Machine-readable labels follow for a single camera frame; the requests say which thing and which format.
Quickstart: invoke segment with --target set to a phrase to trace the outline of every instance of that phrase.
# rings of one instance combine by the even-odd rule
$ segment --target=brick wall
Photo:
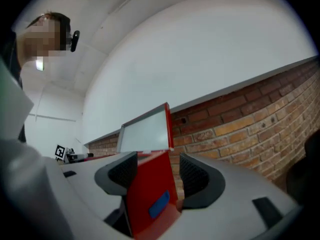
[[[183,198],[179,153],[223,160],[271,181],[305,155],[304,142],[320,128],[320,72],[305,63],[253,85],[171,115],[170,162]],[[95,156],[114,155],[118,136],[89,145]]]
[[[119,133],[97,140],[89,144],[89,152],[94,157],[113,156],[117,151]]]

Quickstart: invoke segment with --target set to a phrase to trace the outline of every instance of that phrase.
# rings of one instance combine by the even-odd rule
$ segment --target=person
[[[25,63],[49,57],[52,51],[65,51],[70,44],[70,19],[58,12],[47,12],[33,20],[21,34],[11,30],[0,53],[11,75],[23,88],[20,73]],[[18,139],[26,142],[25,126]]]

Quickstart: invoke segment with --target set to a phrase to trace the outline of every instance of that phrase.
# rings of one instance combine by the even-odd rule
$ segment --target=red brick
[[[287,115],[288,115],[288,113],[287,113],[287,110],[286,110],[285,107],[276,112],[276,118],[278,120],[281,120],[281,119],[285,118]]]
[[[259,133],[261,131],[266,130],[267,128],[269,128],[270,126],[272,126],[272,125],[274,125],[276,123],[277,123],[276,116],[275,115],[270,115],[266,119],[251,125],[248,128],[249,134],[250,135],[257,134],[257,133]]]
[[[261,97],[261,92],[258,89],[256,89],[256,90],[253,90],[253,91],[247,93],[245,95],[245,97],[249,102],[251,102],[251,101],[256,100],[257,98]]]
[[[185,117],[186,115],[188,114],[192,114],[193,112],[197,112],[197,111],[200,111],[200,110],[204,110],[206,109],[207,107],[210,107],[214,104],[217,103],[217,100],[216,99],[210,99],[208,101],[205,101],[205,102],[202,102],[202,103],[199,103],[197,105],[194,105],[194,106],[191,106],[191,107],[188,107],[186,109],[183,109],[183,110],[180,110],[178,112],[175,112],[171,115],[171,118],[180,118],[180,117]]]
[[[181,134],[193,134],[202,130],[206,130],[209,128],[213,128],[215,126],[221,125],[222,120],[220,116],[211,116],[208,117],[206,120],[194,122],[180,128]]]
[[[190,114],[188,117],[190,122],[200,121],[208,117],[208,112],[206,110],[202,110],[202,111]]]
[[[269,97],[271,99],[271,102],[276,102],[281,98],[281,95],[278,90],[275,90],[269,94]]]
[[[102,144],[108,144],[108,143],[110,143],[110,140],[109,140],[109,139],[103,139],[103,140],[101,141],[101,143],[102,143]]]
[[[268,110],[263,108],[253,114],[254,121],[259,122],[269,116]]]
[[[242,130],[229,136],[229,143],[242,141],[248,137],[248,131]]]
[[[230,145],[228,147],[222,148],[220,149],[220,155],[222,157],[228,156],[228,155],[232,155],[238,152],[241,152],[243,150],[246,150],[256,144],[258,144],[258,137],[257,136],[253,136],[250,138],[246,138],[243,141],[240,141],[236,144]]]
[[[254,123],[254,118],[252,116],[243,117],[239,120],[226,123],[222,126],[216,127],[214,129],[215,135],[221,136],[228,133],[232,133],[234,131],[240,130],[244,127],[252,125]]]
[[[276,144],[274,146],[274,151],[276,153],[281,152],[285,147],[287,147],[289,144],[291,144],[295,139],[295,135],[292,133],[289,136],[287,136],[285,139],[283,139],[281,142]]]
[[[106,156],[106,155],[107,155],[107,152],[105,152],[105,151],[97,152],[97,157],[102,157],[102,156]]]
[[[259,163],[256,167],[252,168],[256,172],[263,172],[265,169],[274,167],[274,165],[270,162],[270,160],[266,160],[264,162]]]
[[[118,138],[111,138],[110,143],[118,142]]]
[[[293,81],[296,79],[298,75],[295,72],[289,71],[288,75],[286,76],[286,79],[288,79],[289,82]]]
[[[179,175],[180,165],[179,164],[171,164],[171,169],[173,175]]]
[[[237,120],[242,117],[241,111],[239,108],[231,110],[229,112],[223,113],[221,115],[224,123],[229,123],[231,121]]]
[[[279,81],[280,81],[280,84],[282,85],[282,86],[285,86],[285,85],[287,85],[288,83],[289,83],[289,81],[288,81],[288,79],[284,76],[284,77],[281,77],[280,79],[279,79]]]
[[[178,146],[178,147],[175,147],[173,151],[169,151],[169,155],[170,156],[179,156],[180,153],[184,153],[184,152],[186,152],[185,147]]]
[[[298,88],[294,89],[294,91],[292,91],[292,94],[295,98],[297,98],[299,95],[301,95],[304,92],[304,88],[301,86],[299,86]]]
[[[288,93],[292,92],[294,90],[294,86],[292,83],[288,84],[287,86],[285,87],[282,87],[279,92],[282,96],[285,96],[287,95]]]
[[[285,128],[284,130],[280,131],[280,139],[284,140],[289,134],[291,133],[290,128]]]
[[[174,146],[183,146],[192,143],[192,137],[189,136],[183,136],[183,137],[175,137],[173,139],[173,145]]]
[[[260,154],[260,159],[261,161],[265,161],[265,160],[268,160],[269,158],[273,157],[275,154],[275,151],[274,151],[274,148],[269,148],[268,150],[262,152]]]
[[[280,153],[275,154],[269,161],[273,164],[276,165],[279,160],[281,159]]]
[[[176,188],[181,188],[181,189],[183,190],[184,182],[182,181],[182,179],[180,179],[180,180],[175,180],[175,181],[174,181],[174,184],[175,184],[175,187],[176,187]]]
[[[251,102],[250,104],[247,104],[241,108],[242,113],[246,116],[249,115],[255,111],[258,111],[260,109],[265,108],[270,104],[270,99],[268,96],[264,96],[262,98],[259,98],[255,100],[254,102]]]
[[[252,155],[258,155],[263,151],[266,151],[267,149],[273,147],[275,144],[277,144],[280,141],[279,134],[273,136],[272,138],[269,138],[268,140],[264,141],[263,143],[260,143],[259,145],[252,148]]]
[[[199,144],[187,145],[186,151],[190,153],[197,153],[201,151],[213,150],[219,147],[223,147],[227,144],[228,144],[228,139],[226,137],[215,138],[215,139],[201,142]]]
[[[300,115],[296,120],[294,120],[292,122],[292,124],[290,124],[290,126],[288,127],[290,129],[291,132],[294,132],[304,121],[304,117],[303,115]]]
[[[242,167],[251,168],[253,166],[256,166],[259,163],[260,163],[260,158],[257,156],[257,157],[251,158],[248,161],[239,163],[239,165]]]
[[[172,129],[172,136],[177,137],[180,135],[180,129],[179,128],[173,128]]]
[[[219,104],[219,103],[222,103],[222,102],[226,102],[228,100],[231,100],[235,97],[238,97],[239,96],[239,91],[233,91],[231,93],[228,93],[228,94],[225,94],[225,95],[222,95],[220,97],[217,97],[215,98],[216,100],[216,104]]]
[[[180,163],[180,156],[169,156],[170,164],[172,165],[178,165]]]
[[[232,162],[239,163],[250,158],[250,150],[232,155]]]
[[[280,82],[279,81],[274,81],[274,82],[271,82],[271,83],[269,83],[269,84],[267,84],[265,86],[262,86],[260,88],[260,91],[261,91],[262,95],[266,95],[266,94],[271,93],[272,91],[274,91],[274,90],[276,90],[276,89],[278,89],[280,87],[281,87]]]
[[[209,107],[208,108],[209,115],[210,116],[219,115],[219,114],[226,112],[228,110],[235,109],[245,103],[246,103],[246,99],[244,96],[235,97],[235,98],[230,99],[228,101],[225,101],[223,103]]]
[[[270,104],[267,107],[267,110],[268,110],[269,114],[271,115],[271,114],[275,113],[276,111],[278,111],[279,109],[283,108],[287,104],[288,104],[288,100],[286,97],[284,97],[284,98],[279,99],[278,101]]]
[[[293,86],[295,88],[298,88],[300,85],[302,85],[306,81],[306,78],[304,76],[298,77],[296,80],[293,81]]]
[[[288,165],[288,163],[290,162],[290,157],[289,156],[285,156],[283,158],[281,158],[275,165],[274,165],[274,169],[281,169],[284,168],[286,165]]]
[[[217,150],[212,150],[212,151],[208,151],[208,152],[203,152],[203,153],[198,153],[199,156],[203,156],[203,157],[208,157],[208,158],[213,158],[213,159],[217,159],[220,157],[219,152]]]
[[[303,97],[304,97],[304,99],[308,98],[310,94],[311,94],[311,89],[310,89],[310,88],[306,89],[306,90],[303,92]]]
[[[272,173],[273,171],[275,170],[275,167],[274,165],[272,165],[271,167],[265,169],[264,171],[262,171],[262,176],[267,176],[269,175],[270,173]]]
[[[174,179],[174,181],[181,181],[180,175],[174,175],[173,179]]]
[[[259,141],[263,142],[263,141],[271,138],[274,134],[275,134],[275,130],[273,128],[269,128],[269,129],[258,134]]]
[[[278,170],[274,170],[271,174],[267,175],[266,179],[274,182],[275,180],[279,179],[282,175],[283,175],[283,171],[281,169],[280,170],[278,169]]]
[[[288,155],[291,151],[291,145],[287,146],[285,149],[283,149],[281,152],[280,152],[280,156],[283,158],[285,157],[286,155]]]
[[[261,82],[256,82],[256,83],[248,85],[240,90],[237,90],[236,93],[238,95],[245,95],[247,93],[250,93],[252,91],[257,90],[261,85],[262,85]]]
[[[205,140],[212,139],[213,137],[215,137],[215,134],[211,129],[203,131],[203,132],[195,133],[193,135],[195,142],[203,142]]]
[[[305,99],[304,102],[298,107],[300,114],[302,114],[308,107],[308,101]]]
[[[172,127],[179,127],[179,126],[183,126],[187,123],[187,118],[186,117],[181,117],[175,120],[172,120]]]
[[[295,96],[292,92],[288,93],[285,97],[287,98],[288,102],[292,102],[295,99]]]
[[[294,131],[294,135],[295,137],[298,137],[303,131],[302,126],[299,126],[295,131]]]

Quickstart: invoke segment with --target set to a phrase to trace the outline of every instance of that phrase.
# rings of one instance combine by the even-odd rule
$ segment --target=white ceiling
[[[79,30],[80,39],[75,52],[67,51],[65,56],[49,60],[43,72],[36,70],[35,63],[27,64],[23,70],[85,96],[99,68],[129,32],[182,1],[185,0],[33,0],[16,21],[17,33],[37,16],[53,11],[71,19],[71,31]]]

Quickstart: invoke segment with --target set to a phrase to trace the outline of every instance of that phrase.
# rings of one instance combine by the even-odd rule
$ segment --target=black object
[[[205,208],[224,192],[226,181],[217,169],[185,153],[180,154],[180,176],[183,181],[183,209]]]
[[[286,189],[300,205],[306,203],[308,188],[315,186],[309,184],[312,180],[311,172],[316,172],[319,165],[320,130],[312,134],[304,144],[305,157],[295,163],[287,172]]]
[[[77,173],[73,170],[68,170],[66,172],[63,173],[64,177],[68,178],[70,176],[76,175]]]
[[[137,170],[138,153],[131,152],[97,170],[94,180],[109,195],[125,196]]]
[[[133,235],[127,214],[126,203],[124,198],[122,198],[120,207],[110,213],[109,216],[104,219],[104,222],[128,237],[132,237]]]
[[[269,198],[257,198],[252,200],[252,202],[268,229],[272,228],[283,218]]]
[[[77,48],[79,37],[80,37],[80,31],[79,30],[74,31],[74,34],[73,34],[72,39],[71,39],[71,49],[70,49],[72,53]]]

